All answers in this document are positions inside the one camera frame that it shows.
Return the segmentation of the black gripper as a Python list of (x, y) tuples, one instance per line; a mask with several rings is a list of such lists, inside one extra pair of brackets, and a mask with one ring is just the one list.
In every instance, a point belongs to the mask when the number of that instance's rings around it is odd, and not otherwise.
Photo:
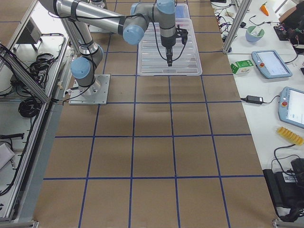
[(160, 22), (160, 35), (161, 35), (161, 44), (166, 48), (166, 61), (169, 67), (172, 66), (173, 62), (173, 50), (172, 47), (176, 44), (176, 28), (175, 22), (165, 23)]

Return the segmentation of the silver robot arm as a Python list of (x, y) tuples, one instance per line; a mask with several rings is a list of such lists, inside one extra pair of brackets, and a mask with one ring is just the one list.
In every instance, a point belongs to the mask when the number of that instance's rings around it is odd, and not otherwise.
[(103, 9), (85, 0), (42, 0), (40, 4), (55, 17), (66, 20), (70, 34), (78, 42), (80, 57), (73, 61), (71, 71), (78, 82), (81, 95), (92, 95), (100, 87), (95, 70), (103, 59), (104, 51), (94, 42), (88, 28), (90, 25), (119, 34), (130, 45), (138, 45), (149, 24), (158, 23), (161, 44), (166, 50), (163, 59), (168, 66), (172, 66), (172, 48), (177, 38), (173, 0), (135, 3), (129, 15)]

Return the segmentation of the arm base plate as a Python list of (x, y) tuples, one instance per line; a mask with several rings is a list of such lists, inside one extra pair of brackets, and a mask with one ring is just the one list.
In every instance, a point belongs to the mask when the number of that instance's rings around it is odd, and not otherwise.
[(68, 103), (70, 105), (105, 105), (107, 103), (107, 96), (109, 90), (111, 75), (95, 75), (95, 83), (87, 88), (79, 87), (75, 80), (74, 84), (78, 89), (72, 90), (69, 94), (71, 99)]
[(110, 31), (103, 29), (103, 28), (99, 28), (93, 25), (88, 25), (88, 28), (90, 30), (91, 33), (111, 33)]

